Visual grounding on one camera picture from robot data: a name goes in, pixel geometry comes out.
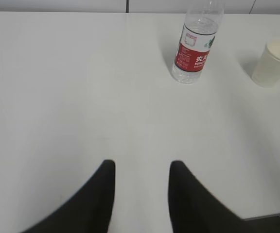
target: white wall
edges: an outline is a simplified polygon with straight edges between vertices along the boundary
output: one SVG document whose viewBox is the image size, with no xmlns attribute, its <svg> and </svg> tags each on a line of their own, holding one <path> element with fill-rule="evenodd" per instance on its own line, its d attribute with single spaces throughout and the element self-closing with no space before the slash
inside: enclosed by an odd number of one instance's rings
<svg viewBox="0 0 280 233">
<path fill-rule="evenodd" d="M 280 14 L 280 0 L 256 0 L 252 14 Z"/>
<path fill-rule="evenodd" d="M 249 14 L 254 0 L 225 0 L 226 13 Z M 133 13 L 186 13 L 191 0 L 130 0 Z"/>
<path fill-rule="evenodd" d="M 126 0 L 0 0 L 0 11 L 125 12 Z"/>
</svg>

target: white paper cup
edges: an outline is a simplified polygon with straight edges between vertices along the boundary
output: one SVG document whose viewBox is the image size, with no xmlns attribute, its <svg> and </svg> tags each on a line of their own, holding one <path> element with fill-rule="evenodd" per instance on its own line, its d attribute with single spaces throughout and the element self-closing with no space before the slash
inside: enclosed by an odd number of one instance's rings
<svg viewBox="0 0 280 233">
<path fill-rule="evenodd" d="M 266 44 L 251 78 L 263 87 L 272 87 L 280 79 L 280 39 Z"/>
</svg>

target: table surface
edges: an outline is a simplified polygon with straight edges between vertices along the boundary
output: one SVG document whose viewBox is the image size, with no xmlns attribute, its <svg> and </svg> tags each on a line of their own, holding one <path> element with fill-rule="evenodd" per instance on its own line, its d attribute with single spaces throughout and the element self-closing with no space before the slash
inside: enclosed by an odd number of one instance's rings
<svg viewBox="0 0 280 233">
<path fill-rule="evenodd" d="M 225 15 L 200 80 L 170 75 L 184 15 L 0 12 L 0 233 L 117 165 L 110 232 L 171 233 L 183 160 L 242 218 L 280 213 L 280 81 L 254 84 L 279 15 Z"/>
</svg>

